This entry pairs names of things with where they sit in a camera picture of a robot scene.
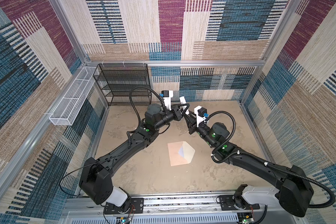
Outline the white glue stick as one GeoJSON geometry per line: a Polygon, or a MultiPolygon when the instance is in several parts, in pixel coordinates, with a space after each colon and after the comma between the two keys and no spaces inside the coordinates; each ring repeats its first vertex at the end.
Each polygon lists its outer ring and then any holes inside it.
{"type": "Polygon", "coordinates": [[[181,96],[179,98],[181,107],[182,107],[182,114],[189,115],[189,104],[186,102],[186,99],[184,96],[181,96]]]}

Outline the pink envelope with flap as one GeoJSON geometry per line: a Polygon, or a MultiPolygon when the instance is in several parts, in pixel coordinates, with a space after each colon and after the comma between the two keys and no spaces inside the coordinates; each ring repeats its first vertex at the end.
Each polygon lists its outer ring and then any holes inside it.
{"type": "Polygon", "coordinates": [[[169,160],[171,166],[191,163],[195,149],[186,141],[168,143],[169,160]]]}

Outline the blue bordered white letter paper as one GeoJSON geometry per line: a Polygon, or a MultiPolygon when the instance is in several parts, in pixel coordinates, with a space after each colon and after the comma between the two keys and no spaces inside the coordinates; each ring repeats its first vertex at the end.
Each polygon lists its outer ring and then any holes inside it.
{"type": "Polygon", "coordinates": [[[179,149],[179,151],[178,151],[178,154],[179,154],[182,158],[184,158],[184,148],[183,148],[183,146],[180,147],[180,149],[179,149]]]}

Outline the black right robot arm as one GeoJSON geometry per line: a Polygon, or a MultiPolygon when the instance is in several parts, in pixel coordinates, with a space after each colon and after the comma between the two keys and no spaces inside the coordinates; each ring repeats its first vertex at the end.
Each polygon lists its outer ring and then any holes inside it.
{"type": "Polygon", "coordinates": [[[196,115],[184,114],[190,133],[198,133],[213,149],[211,157],[215,163],[227,163],[245,169],[272,184],[278,191],[273,195],[279,205],[297,217],[304,217],[310,204],[314,191],[314,180],[308,178],[298,166],[291,168],[268,162],[258,156],[244,151],[239,146],[230,143],[236,129],[234,117],[226,111],[217,111],[207,115],[204,109],[196,115]],[[225,124],[216,122],[212,127],[208,121],[214,115],[224,114],[230,117],[233,131],[229,132],[225,124]]]}

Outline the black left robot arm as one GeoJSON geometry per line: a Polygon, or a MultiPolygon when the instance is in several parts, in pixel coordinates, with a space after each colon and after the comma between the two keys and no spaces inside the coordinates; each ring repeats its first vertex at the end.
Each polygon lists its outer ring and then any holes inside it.
{"type": "Polygon", "coordinates": [[[89,158],[84,163],[79,187],[97,205],[113,204],[119,212],[127,212],[131,197],[121,188],[113,186],[112,177],[132,156],[148,147],[158,136],[159,129],[170,122],[180,121],[187,112],[189,104],[172,105],[168,110],[159,104],[147,107],[145,118],[128,139],[110,153],[98,158],[89,158]]]}

